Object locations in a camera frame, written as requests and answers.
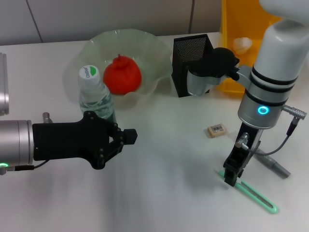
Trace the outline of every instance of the green led light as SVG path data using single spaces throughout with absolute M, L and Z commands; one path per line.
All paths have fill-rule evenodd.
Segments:
M 6 168 L 6 167 L 8 167 L 8 166 L 9 166 L 9 165 L 8 165 L 7 163 L 0 163 L 0 168 L 1 168 L 1 167 L 5 167 L 5 168 Z

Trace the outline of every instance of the blue led ring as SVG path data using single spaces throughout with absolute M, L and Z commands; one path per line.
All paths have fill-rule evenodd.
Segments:
M 260 106 L 257 111 L 259 112 L 259 114 L 261 115 L 265 115 L 269 112 L 269 108 L 266 106 Z

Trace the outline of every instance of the white table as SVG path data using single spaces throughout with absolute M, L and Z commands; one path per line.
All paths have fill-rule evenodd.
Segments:
M 209 36 L 216 46 L 218 34 Z M 172 47 L 175 37 L 160 39 Z M 62 74 L 84 44 L 0 47 L 7 54 L 10 92 L 10 114 L 1 119 L 41 123 L 48 111 L 54 122 L 80 120 L 79 105 L 65 95 Z M 308 66 L 306 61 L 287 102 L 307 112 Z M 93 170 L 82 159 L 53 160 L 35 171 L 0 177 L 1 231 L 308 231 L 309 119 L 273 155 L 292 173 L 288 179 L 254 158 L 245 168 L 242 179 L 278 205 L 280 212 L 271 215 L 214 172 L 222 168 L 241 125 L 240 100 L 216 92 L 179 99 L 169 94 L 167 83 L 133 108 L 116 111 L 119 126 L 135 128 L 139 136 L 105 169 Z M 264 151 L 281 144 L 291 119 L 282 113 L 276 127 L 264 132 Z M 229 134 L 208 138 L 204 130 L 221 122 Z

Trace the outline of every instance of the small eraser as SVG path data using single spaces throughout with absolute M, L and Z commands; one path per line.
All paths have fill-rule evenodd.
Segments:
M 226 133 L 226 128 L 223 126 L 222 123 L 220 123 L 218 125 L 208 127 L 207 131 L 209 135 L 211 136 L 211 138 L 214 138 L 214 137 L 224 135 Z

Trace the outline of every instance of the bottle cap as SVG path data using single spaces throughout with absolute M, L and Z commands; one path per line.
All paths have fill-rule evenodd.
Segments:
M 86 65 L 79 70 L 78 79 L 81 88 L 91 89 L 101 81 L 101 75 L 96 66 Z

